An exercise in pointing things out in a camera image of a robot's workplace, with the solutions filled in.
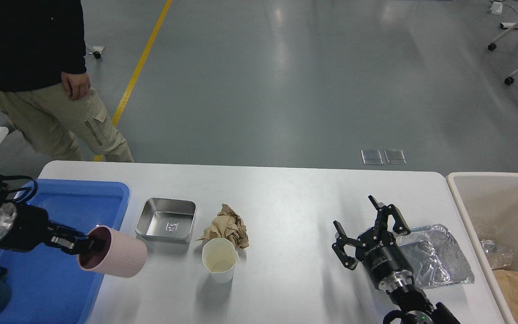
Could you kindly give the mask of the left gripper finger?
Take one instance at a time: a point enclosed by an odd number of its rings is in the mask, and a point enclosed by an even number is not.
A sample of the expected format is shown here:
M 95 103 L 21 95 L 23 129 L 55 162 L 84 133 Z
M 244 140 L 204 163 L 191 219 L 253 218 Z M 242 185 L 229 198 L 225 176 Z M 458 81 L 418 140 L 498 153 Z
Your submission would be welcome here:
M 48 230 L 51 237 L 58 237 L 68 241 L 78 241 L 88 238 L 83 232 L 60 223 L 48 223 Z
M 66 238 L 51 238 L 45 242 L 50 248 L 58 248 L 70 255 L 80 255 L 89 252 L 100 252 L 106 246 L 106 241 L 100 238 L 76 238 L 73 242 Z

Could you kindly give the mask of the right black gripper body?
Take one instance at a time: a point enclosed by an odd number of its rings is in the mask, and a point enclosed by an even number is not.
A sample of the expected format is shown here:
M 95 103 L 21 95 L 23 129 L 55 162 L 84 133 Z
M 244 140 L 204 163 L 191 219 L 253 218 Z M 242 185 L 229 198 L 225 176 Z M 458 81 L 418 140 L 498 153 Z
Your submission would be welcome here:
M 368 228 L 358 236 L 364 245 L 356 248 L 356 259 L 364 266 L 373 286 L 382 291 L 394 291 L 405 285 L 413 285 L 413 267 L 401 252 L 388 230 L 374 234 Z

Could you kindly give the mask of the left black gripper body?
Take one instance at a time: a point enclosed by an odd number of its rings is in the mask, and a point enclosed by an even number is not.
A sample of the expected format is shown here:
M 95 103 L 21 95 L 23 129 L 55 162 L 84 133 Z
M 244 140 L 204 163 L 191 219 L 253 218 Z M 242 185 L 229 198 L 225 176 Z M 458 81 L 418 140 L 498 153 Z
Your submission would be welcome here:
M 30 204 L 4 203 L 0 207 L 0 249 L 30 252 L 49 238 L 49 214 Z

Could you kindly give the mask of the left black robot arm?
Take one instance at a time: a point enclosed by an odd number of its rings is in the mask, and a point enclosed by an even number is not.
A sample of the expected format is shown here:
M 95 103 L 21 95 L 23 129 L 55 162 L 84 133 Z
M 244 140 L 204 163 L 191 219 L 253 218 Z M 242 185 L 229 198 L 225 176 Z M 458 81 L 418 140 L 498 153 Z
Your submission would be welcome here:
M 49 219 L 47 211 L 29 204 L 39 185 L 29 176 L 0 175 L 0 249 L 30 252 L 40 244 L 75 256 L 100 252 L 103 238 L 90 236 Z

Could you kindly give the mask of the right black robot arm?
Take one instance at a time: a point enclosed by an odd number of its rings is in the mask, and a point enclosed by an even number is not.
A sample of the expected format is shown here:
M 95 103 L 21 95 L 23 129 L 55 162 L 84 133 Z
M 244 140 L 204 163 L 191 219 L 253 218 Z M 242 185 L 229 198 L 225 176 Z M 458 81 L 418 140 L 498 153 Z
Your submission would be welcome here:
M 357 238 L 350 238 L 335 220 L 332 249 L 346 269 L 354 270 L 362 263 L 374 288 L 385 291 L 398 306 L 384 316 L 383 323 L 399 319 L 402 324 L 458 324 L 443 303 L 433 304 L 415 284 L 414 269 L 396 242 L 397 237 L 411 233 L 399 209 L 376 201 L 372 195 L 368 198 L 377 211 L 374 225 Z

